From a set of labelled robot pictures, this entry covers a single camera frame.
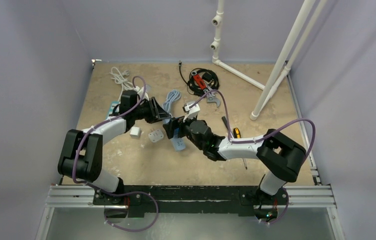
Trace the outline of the white charger plug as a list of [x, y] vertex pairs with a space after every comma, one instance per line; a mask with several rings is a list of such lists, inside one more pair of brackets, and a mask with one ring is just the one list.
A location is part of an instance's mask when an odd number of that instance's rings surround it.
[[133, 126], [129, 131], [130, 137], [134, 139], [139, 139], [141, 137], [141, 134], [142, 134], [142, 130], [141, 128], [137, 126]]

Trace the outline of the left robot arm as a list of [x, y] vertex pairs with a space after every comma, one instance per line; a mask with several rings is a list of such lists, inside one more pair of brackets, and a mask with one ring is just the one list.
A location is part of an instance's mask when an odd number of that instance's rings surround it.
[[134, 90], [122, 93], [119, 105], [103, 122], [85, 130], [66, 133], [57, 165], [58, 173], [103, 190], [105, 197], [117, 205], [125, 198], [123, 180], [102, 168], [103, 146], [131, 130], [137, 120], [149, 124], [170, 118], [154, 97], [142, 99]]

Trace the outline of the blue power strip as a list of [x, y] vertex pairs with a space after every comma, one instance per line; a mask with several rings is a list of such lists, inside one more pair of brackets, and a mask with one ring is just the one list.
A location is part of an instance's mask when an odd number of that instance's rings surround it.
[[186, 149], [186, 144], [184, 142], [184, 139], [179, 137], [179, 133], [180, 133], [180, 128], [175, 129], [173, 137], [170, 139], [174, 147], [174, 150], [177, 152], [180, 152]]

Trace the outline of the white grey adapter block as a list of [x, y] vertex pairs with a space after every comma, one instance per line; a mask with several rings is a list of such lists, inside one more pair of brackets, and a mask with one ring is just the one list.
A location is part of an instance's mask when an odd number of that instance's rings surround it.
[[148, 134], [148, 138], [152, 143], [156, 143], [164, 138], [164, 133], [161, 129], [156, 129]]

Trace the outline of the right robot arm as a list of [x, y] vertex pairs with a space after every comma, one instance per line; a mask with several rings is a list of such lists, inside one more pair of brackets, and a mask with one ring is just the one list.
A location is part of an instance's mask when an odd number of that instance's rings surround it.
[[294, 183], [309, 151], [284, 135], [279, 129], [250, 138], [236, 138], [233, 133], [219, 136], [204, 120], [171, 118], [163, 125], [167, 137], [186, 137], [212, 161], [257, 159], [268, 169], [256, 190], [257, 199], [267, 204], [285, 183]]

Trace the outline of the teal power strip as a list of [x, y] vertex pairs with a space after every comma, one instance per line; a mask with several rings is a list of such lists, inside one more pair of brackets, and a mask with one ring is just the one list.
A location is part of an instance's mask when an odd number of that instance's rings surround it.
[[113, 101], [111, 104], [110, 104], [110, 107], [109, 107], [109, 111], [108, 111], [108, 113], [107, 113], [107, 117], [109, 117], [110, 115], [112, 115], [113, 114], [113, 111], [114, 111], [114, 108], [116, 107], [116, 106], [118, 106], [119, 105], [119, 101]]

